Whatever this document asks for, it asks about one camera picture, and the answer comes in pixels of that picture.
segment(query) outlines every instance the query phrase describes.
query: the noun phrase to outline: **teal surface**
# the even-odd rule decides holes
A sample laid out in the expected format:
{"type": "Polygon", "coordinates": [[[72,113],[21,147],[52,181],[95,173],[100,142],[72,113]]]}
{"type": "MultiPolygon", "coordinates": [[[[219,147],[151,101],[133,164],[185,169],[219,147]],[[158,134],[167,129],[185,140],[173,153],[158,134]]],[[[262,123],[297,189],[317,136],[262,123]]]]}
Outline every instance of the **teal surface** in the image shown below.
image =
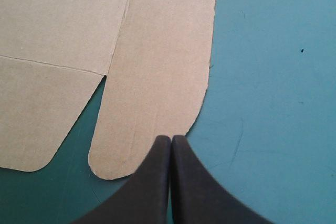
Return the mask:
{"type": "MultiPolygon", "coordinates": [[[[217,0],[209,88],[188,138],[276,223],[336,223],[335,14],[336,0],[217,0]]],[[[68,223],[127,180],[88,166],[103,85],[49,165],[0,169],[0,223],[68,223]]]]}

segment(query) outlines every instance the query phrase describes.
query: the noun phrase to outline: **cardboard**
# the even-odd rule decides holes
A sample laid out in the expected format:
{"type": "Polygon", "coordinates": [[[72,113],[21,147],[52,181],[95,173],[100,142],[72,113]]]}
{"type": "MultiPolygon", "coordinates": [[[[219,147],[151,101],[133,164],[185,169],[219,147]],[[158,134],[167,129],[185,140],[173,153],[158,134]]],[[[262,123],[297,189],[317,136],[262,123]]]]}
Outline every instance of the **cardboard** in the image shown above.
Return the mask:
{"type": "Polygon", "coordinates": [[[0,57],[0,164],[49,163],[101,80],[98,74],[0,57]]]}
{"type": "Polygon", "coordinates": [[[44,167],[107,73],[127,0],[0,0],[0,167],[44,167]]]}
{"type": "Polygon", "coordinates": [[[108,73],[89,164],[129,175],[156,135],[184,135],[207,89],[215,0],[129,0],[108,73]]]}

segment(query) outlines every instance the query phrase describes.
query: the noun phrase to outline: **black object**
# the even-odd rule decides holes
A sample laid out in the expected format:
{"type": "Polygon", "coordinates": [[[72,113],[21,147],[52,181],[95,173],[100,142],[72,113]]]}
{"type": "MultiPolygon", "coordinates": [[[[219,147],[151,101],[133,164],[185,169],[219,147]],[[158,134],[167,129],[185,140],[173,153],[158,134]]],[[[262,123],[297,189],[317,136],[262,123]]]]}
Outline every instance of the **black object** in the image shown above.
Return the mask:
{"type": "Polygon", "coordinates": [[[215,181],[184,136],[172,142],[171,196],[175,224],[270,223],[215,181]]]}
{"type": "Polygon", "coordinates": [[[74,224],[163,224],[169,191],[170,138],[158,136],[126,184],[74,224]]]}
{"type": "Polygon", "coordinates": [[[215,181],[185,136],[174,136],[172,144],[169,137],[158,136],[128,182],[73,224],[166,223],[169,172],[175,224],[270,223],[215,181]]]}

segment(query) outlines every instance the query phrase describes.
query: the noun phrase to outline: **cardboard flap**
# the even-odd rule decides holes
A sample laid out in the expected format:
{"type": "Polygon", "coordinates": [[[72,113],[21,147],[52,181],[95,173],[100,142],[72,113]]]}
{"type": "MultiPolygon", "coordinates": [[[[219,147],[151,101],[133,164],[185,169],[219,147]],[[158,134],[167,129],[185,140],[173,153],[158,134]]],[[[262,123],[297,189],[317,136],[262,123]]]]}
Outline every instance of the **cardboard flap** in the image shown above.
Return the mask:
{"type": "Polygon", "coordinates": [[[155,136],[184,135],[207,88],[215,0],[130,0],[89,164],[104,179],[135,171],[155,136]]]}
{"type": "Polygon", "coordinates": [[[32,172],[49,163],[101,75],[0,57],[0,164],[32,172]]]}

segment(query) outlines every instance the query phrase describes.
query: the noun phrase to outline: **black rubber tip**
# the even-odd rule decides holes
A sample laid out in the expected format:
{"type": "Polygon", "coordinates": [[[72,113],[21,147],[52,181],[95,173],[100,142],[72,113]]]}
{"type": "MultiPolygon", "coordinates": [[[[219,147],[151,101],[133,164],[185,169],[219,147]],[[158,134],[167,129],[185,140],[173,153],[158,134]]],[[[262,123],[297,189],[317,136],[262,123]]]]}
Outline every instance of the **black rubber tip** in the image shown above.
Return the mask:
{"type": "Polygon", "coordinates": [[[73,223],[166,223],[170,147],[169,137],[158,136],[126,184],[73,223]]]}
{"type": "Polygon", "coordinates": [[[172,142],[171,196],[175,224],[270,223],[216,182],[184,136],[172,142]]]}

